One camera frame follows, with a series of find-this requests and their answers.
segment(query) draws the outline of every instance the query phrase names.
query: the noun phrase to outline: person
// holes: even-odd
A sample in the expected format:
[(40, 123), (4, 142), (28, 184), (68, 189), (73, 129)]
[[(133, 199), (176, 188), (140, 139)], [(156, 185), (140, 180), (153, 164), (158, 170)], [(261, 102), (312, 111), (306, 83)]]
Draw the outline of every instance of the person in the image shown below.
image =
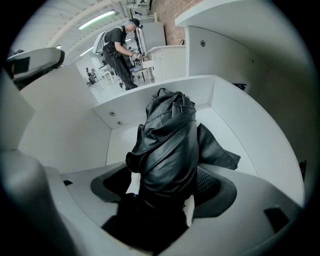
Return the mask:
[(93, 85), (96, 82), (95, 77), (92, 75), (92, 73), (89, 71), (87, 67), (85, 68), (85, 70), (86, 70), (86, 74), (89, 77), (90, 84)]
[(106, 45), (103, 47), (103, 55), (105, 61), (117, 73), (125, 85), (125, 90), (131, 90), (138, 86), (134, 84), (126, 60), (123, 55), (127, 55), (135, 59), (142, 59), (142, 55), (134, 53), (126, 49), (123, 45), (126, 43), (128, 32), (134, 31), (140, 26), (140, 21), (132, 18), (125, 22), (122, 26), (118, 26), (110, 30), (104, 37)]

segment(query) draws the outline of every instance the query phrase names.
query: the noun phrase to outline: brick wall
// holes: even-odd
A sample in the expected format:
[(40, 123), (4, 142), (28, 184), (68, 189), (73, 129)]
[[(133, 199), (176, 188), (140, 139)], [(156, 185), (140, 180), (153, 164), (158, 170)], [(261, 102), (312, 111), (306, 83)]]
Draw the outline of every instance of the brick wall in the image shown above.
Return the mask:
[(186, 40), (185, 28), (175, 26), (175, 19), (201, 1), (152, 0), (150, 14), (156, 13), (158, 21), (163, 23), (167, 45), (178, 45), (181, 40)]

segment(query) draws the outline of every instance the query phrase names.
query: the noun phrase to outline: fluorescent light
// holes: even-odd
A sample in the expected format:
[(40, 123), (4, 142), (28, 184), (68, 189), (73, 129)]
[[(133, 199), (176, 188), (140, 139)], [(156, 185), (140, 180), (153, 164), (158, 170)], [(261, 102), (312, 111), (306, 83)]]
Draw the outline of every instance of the fluorescent light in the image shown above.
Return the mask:
[(89, 52), (90, 50), (92, 50), (94, 47), (92, 46), (92, 47), (90, 47), (88, 50), (86, 50), (85, 52), (83, 52), (83, 53), (81, 53), (80, 54), (80, 57), (82, 56), (82, 55), (85, 55), (87, 52)]
[(109, 16), (109, 15), (112, 15), (112, 14), (114, 14), (114, 13), (115, 13), (115, 11), (114, 11), (114, 10), (111, 10), (111, 11), (108, 11), (108, 12), (106, 12), (106, 13), (104, 13), (104, 14), (101, 14), (100, 16), (95, 17), (95, 18), (93, 18), (92, 20), (89, 20), (87, 23), (83, 24), (82, 26), (78, 27), (78, 29), (83, 30), (85, 27), (89, 26), (90, 24), (92, 24), (92, 23), (94, 23), (94, 22), (96, 22), (96, 21), (98, 21), (98, 20), (100, 20), (100, 19), (102, 19), (102, 18), (104, 18), (104, 17), (107, 17), (107, 16)]

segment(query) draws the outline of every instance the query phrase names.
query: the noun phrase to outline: man's arm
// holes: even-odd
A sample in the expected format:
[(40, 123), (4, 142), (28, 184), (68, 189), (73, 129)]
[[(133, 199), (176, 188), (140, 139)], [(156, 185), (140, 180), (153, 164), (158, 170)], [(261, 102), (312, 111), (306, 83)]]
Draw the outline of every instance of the man's arm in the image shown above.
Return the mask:
[(126, 48), (124, 48), (120, 42), (114, 42), (114, 46), (115, 46), (115, 49), (119, 52), (119, 53), (122, 53), (122, 54), (125, 54), (125, 55), (128, 55), (130, 57), (133, 56), (133, 52), (127, 50)]

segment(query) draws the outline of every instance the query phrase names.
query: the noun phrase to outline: ceiling light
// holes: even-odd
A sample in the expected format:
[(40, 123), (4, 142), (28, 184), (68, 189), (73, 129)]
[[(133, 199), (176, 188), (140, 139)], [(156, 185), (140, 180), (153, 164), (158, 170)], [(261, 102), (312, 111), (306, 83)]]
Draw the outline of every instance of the ceiling light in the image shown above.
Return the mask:
[(81, 53), (80, 54), (80, 57), (82, 56), (82, 55), (85, 55), (87, 52), (89, 52), (90, 50), (92, 50), (94, 47), (92, 46), (92, 47), (90, 47), (88, 50), (86, 50), (85, 52), (83, 52), (83, 53)]
[(114, 10), (111, 10), (111, 11), (108, 11), (108, 12), (106, 12), (106, 13), (104, 13), (104, 14), (101, 14), (100, 16), (95, 17), (95, 18), (93, 18), (92, 20), (89, 20), (87, 23), (83, 24), (82, 26), (78, 27), (78, 29), (83, 30), (85, 27), (89, 26), (90, 24), (92, 24), (92, 23), (94, 23), (94, 22), (96, 22), (96, 21), (98, 21), (98, 20), (100, 20), (100, 19), (102, 19), (102, 18), (104, 18), (104, 17), (107, 17), (107, 16), (109, 16), (109, 15), (112, 15), (112, 14), (114, 14), (114, 13), (115, 13), (115, 11), (114, 11)]

